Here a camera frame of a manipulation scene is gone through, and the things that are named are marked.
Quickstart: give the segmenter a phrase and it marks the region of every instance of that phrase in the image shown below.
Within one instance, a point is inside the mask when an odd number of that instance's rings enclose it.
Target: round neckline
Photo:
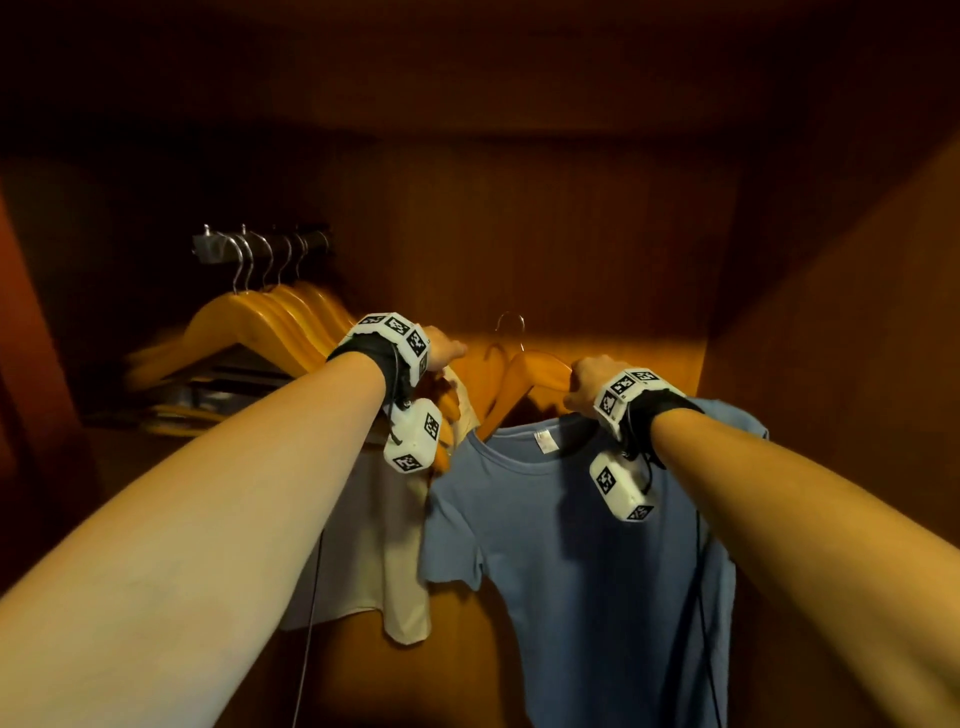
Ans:
[[[568,414],[554,418],[553,420],[530,423],[529,425],[501,427],[493,433],[491,436],[491,442],[493,440],[506,438],[529,439],[531,442],[534,442],[535,432],[540,432],[541,430],[545,429],[555,432],[557,428],[563,427],[564,423],[579,420],[591,422],[582,415]],[[579,448],[572,452],[568,452],[566,455],[562,455],[561,457],[556,457],[550,460],[542,460],[539,462],[516,460],[509,455],[503,454],[487,443],[482,442],[480,438],[476,436],[476,430],[470,431],[469,435],[467,436],[467,440],[469,441],[470,446],[475,449],[481,457],[496,463],[501,468],[506,468],[507,470],[514,471],[515,473],[524,473],[528,475],[554,474],[559,470],[576,466],[581,460],[587,460],[588,458],[593,457],[597,452],[600,451],[600,449],[603,448],[601,442],[606,436],[606,433],[599,423],[593,424],[595,427],[593,433],[590,434],[586,440],[584,440],[584,443]]]

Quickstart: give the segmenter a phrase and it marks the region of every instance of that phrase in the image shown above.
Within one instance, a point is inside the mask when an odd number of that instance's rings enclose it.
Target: hand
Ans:
[[[603,356],[589,356],[573,363],[574,391],[564,397],[564,407],[572,412],[579,412],[584,417],[597,419],[593,409],[600,388],[614,376],[628,369],[630,364],[625,361],[615,361],[606,354]]]
[[[430,372],[438,372],[454,359],[459,359],[467,353],[466,344],[451,341],[437,327],[423,327],[423,331],[430,339],[430,361],[426,366]]]

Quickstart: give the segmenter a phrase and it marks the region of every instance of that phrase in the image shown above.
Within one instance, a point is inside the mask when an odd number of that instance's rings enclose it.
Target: person's left arm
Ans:
[[[431,370],[463,355],[428,333]],[[0,600],[0,725],[212,725],[276,628],[386,386],[344,353],[71,533]]]

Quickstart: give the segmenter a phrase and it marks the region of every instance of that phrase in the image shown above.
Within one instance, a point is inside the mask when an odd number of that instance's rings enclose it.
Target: black wrist strap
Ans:
[[[671,409],[692,409],[701,414],[704,412],[686,397],[681,397],[669,389],[647,390],[627,404],[627,413],[620,422],[623,454],[627,460],[636,460],[638,455],[643,455],[647,462],[666,470],[654,452],[650,428],[657,415]]]
[[[384,406],[395,403],[398,407],[405,409],[406,403],[413,396],[413,387],[410,386],[410,367],[403,357],[397,355],[395,344],[375,333],[358,333],[330,352],[326,360],[332,361],[340,354],[347,352],[365,354],[383,372],[383,379],[387,385],[387,394],[383,399]]]

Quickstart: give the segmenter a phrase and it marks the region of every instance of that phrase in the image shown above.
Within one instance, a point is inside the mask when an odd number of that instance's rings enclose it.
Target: hanger bar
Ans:
[[[330,246],[328,240],[321,234],[329,232],[330,226],[327,223],[311,223],[309,225],[296,226],[270,226],[269,231],[260,232],[257,228],[249,228],[248,232],[263,234],[268,237],[274,235],[299,235],[306,242],[307,249],[324,248],[328,251]],[[236,237],[241,232],[225,231],[225,235]],[[269,252],[266,246],[254,246],[254,257],[267,257]],[[193,252],[197,259],[203,265],[215,265],[217,263],[236,262],[239,260],[237,249],[218,232],[202,232],[193,236]]]

